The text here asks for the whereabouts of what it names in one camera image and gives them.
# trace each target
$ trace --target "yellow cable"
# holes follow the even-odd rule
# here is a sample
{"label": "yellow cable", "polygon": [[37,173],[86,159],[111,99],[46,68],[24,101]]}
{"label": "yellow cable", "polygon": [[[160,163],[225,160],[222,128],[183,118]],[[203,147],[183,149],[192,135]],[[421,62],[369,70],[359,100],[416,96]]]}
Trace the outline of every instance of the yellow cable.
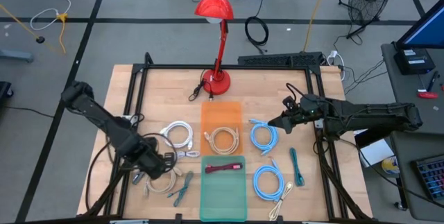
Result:
{"label": "yellow cable", "polygon": [[[1,9],[2,9],[7,15],[9,15],[9,17],[12,17],[17,23],[19,23],[19,25],[20,25],[23,29],[27,30],[32,36],[34,36],[35,39],[37,39],[37,40],[39,39],[39,36],[37,36],[33,31],[31,31],[28,27],[26,27],[21,21],[19,21],[19,19],[16,18],[12,13],[10,13],[10,12],[8,11],[8,9],[6,9],[3,5],[0,4],[0,8],[1,8]],[[43,42],[43,44],[46,45],[46,47],[48,47],[51,51],[57,53],[57,51],[56,51],[56,50],[55,50],[50,44],[48,44],[48,43],[46,43],[46,42]]]}
{"label": "yellow cable", "polygon": [[310,38],[310,31],[311,31],[311,24],[313,23],[313,19],[314,19],[314,16],[316,15],[316,11],[318,10],[320,2],[321,2],[321,0],[318,0],[316,2],[316,6],[314,7],[313,14],[311,15],[310,24],[308,25],[307,37],[305,38],[305,44],[304,44],[304,49],[303,49],[304,52],[308,46],[308,42],[309,42],[309,38]]}
{"label": "yellow cable", "polygon": [[57,18],[60,19],[60,21],[62,21],[62,32],[60,33],[60,36],[58,37],[58,41],[62,47],[63,53],[66,54],[67,51],[65,50],[65,46],[63,45],[63,33],[65,32],[65,22],[67,20],[68,14],[67,13],[62,13],[61,15],[57,15]]}

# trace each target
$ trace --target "wooden tabletop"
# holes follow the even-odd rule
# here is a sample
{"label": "wooden tabletop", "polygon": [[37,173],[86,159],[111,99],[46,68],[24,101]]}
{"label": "wooden tabletop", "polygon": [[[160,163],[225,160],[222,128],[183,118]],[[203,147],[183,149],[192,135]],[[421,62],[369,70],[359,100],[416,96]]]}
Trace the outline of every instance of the wooden tabletop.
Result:
{"label": "wooden tabletop", "polygon": [[[116,65],[112,73],[108,94],[104,107],[114,115],[120,115],[126,101],[128,83],[132,65]],[[321,67],[325,94],[330,98],[344,99],[343,87],[337,67]],[[242,133],[243,155],[246,159],[247,173],[247,204],[248,220],[267,221],[268,213],[275,203],[262,200],[253,189],[252,178],[254,172],[262,165],[271,164],[273,158],[286,182],[294,182],[293,164],[289,155],[290,147],[294,147],[298,154],[300,172],[305,179],[305,186],[294,187],[285,198],[280,210],[280,215],[285,221],[328,221],[325,206],[325,197],[321,179],[318,156],[313,152],[315,140],[312,123],[299,125],[293,129],[290,135],[283,130],[279,131],[277,146],[265,156],[250,141],[250,131],[253,124],[249,119],[262,121],[271,120],[284,110],[282,99],[290,95],[285,83],[295,85],[302,92],[307,93],[307,83],[303,71],[264,71],[264,70],[229,70],[232,84],[224,95],[216,96],[215,101],[236,101],[242,107]],[[198,84],[200,70],[196,69],[150,69],[146,91],[144,94],[142,113],[145,120],[139,125],[139,133],[159,132],[172,121],[183,120],[189,123],[194,131],[194,147],[200,147],[200,111],[201,104],[208,100],[208,95],[202,90],[200,96],[189,102],[188,96]],[[260,143],[268,143],[269,134],[266,130],[257,131],[257,139]],[[173,142],[182,142],[187,136],[183,128],[175,128],[169,137]],[[349,132],[344,139],[354,141]],[[92,157],[105,145],[105,137],[98,131]],[[163,141],[160,141],[160,152],[170,152]],[[354,147],[344,143],[336,144],[336,153],[341,170],[343,186],[352,196],[364,213],[372,216],[370,203],[366,191],[364,177],[362,175],[359,156]],[[165,194],[150,193],[145,196],[145,178],[138,184],[128,187],[124,218],[151,218],[172,219],[176,213],[181,213],[183,219],[199,219],[200,207],[200,158],[183,158],[176,165],[184,175],[178,177],[173,191],[183,187],[185,173],[194,172],[194,178],[178,207],[173,207],[176,197],[167,198]],[[90,204],[102,194],[110,180],[112,164],[106,152],[98,158],[93,171],[90,191]],[[169,175],[163,175],[153,182],[154,187],[165,187],[169,182]],[[274,192],[278,186],[278,180],[274,175],[265,173],[259,180],[262,191]],[[331,184],[332,197],[334,199],[335,214],[340,216],[336,190]],[[117,198],[120,187],[115,191],[113,210],[117,208]],[[85,189],[79,203],[78,213],[85,212]]]}

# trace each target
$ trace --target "gray floor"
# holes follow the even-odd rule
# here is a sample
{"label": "gray floor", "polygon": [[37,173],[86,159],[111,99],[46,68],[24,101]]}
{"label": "gray floor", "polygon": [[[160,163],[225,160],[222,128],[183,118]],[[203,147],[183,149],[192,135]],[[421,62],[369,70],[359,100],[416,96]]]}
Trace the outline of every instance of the gray floor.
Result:
{"label": "gray floor", "polygon": [[[70,17],[88,18],[96,0],[72,0]],[[254,15],[260,0],[232,1],[236,18]],[[438,0],[420,0],[425,10]],[[50,7],[64,10],[64,0],[1,0],[19,17],[32,17]],[[309,19],[315,0],[264,0],[260,17],[264,19]],[[196,18],[191,0],[103,0],[98,18]],[[390,0],[382,20],[416,20],[418,11],[413,0]],[[323,0],[317,19],[348,19],[347,10],[337,0]],[[56,48],[60,24],[39,33]],[[67,55],[50,52],[15,23],[0,23],[0,47],[29,51],[35,62],[26,64],[0,60],[0,80],[14,84],[15,96],[9,102],[18,107],[32,107],[54,114],[60,93],[82,40],[86,24],[67,24],[64,42]],[[260,35],[253,26],[253,35]],[[305,41],[307,25],[269,24],[269,53],[299,52]],[[328,54],[338,35],[348,31],[347,25],[314,25],[308,51]],[[401,37],[408,26],[369,26],[361,37],[361,46],[339,40],[337,46],[345,65],[361,74],[382,59],[380,45]],[[77,80],[87,81],[99,103],[104,102],[114,64],[142,62],[149,51],[154,62],[187,64],[213,62],[219,47],[218,26],[211,24],[104,24],[93,26]],[[256,55],[257,50],[246,40],[243,24],[230,24],[224,63],[236,64],[240,55]],[[385,71],[384,65],[376,73]],[[347,74],[344,86],[352,81]],[[360,85],[347,95],[355,103],[385,103],[394,100],[387,75]],[[31,112],[3,110],[0,118],[0,223],[13,222],[17,216],[35,164],[43,147],[51,120]],[[63,114],[48,162],[35,193],[27,221],[75,216],[96,129],[84,119]],[[364,171],[373,214],[381,221],[424,223],[412,219],[408,212],[393,207],[399,200],[398,190]]]}

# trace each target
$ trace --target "black keyboard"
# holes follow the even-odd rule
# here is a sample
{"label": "black keyboard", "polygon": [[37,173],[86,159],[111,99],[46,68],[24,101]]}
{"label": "black keyboard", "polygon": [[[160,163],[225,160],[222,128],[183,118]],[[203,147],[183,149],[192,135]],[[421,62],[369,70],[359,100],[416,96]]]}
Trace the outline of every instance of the black keyboard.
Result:
{"label": "black keyboard", "polygon": [[240,65],[306,67],[308,65],[319,65],[322,59],[323,54],[317,51],[311,53],[241,56],[237,59],[237,62]]}
{"label": "black keyboard", "polygon": [[431,200],[444,199],[444,154],[411,163]]}

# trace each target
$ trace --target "computer monitor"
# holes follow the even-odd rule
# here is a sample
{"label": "computer monitor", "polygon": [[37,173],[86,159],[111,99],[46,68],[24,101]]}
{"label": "computer monitor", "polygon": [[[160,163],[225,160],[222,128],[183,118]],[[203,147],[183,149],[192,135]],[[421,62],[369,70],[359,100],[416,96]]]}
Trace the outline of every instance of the computer monitor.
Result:
{"label": "computer monitor", "polygon": [[397,42],[399,49],[444,49],[444,0],[438,1]]}

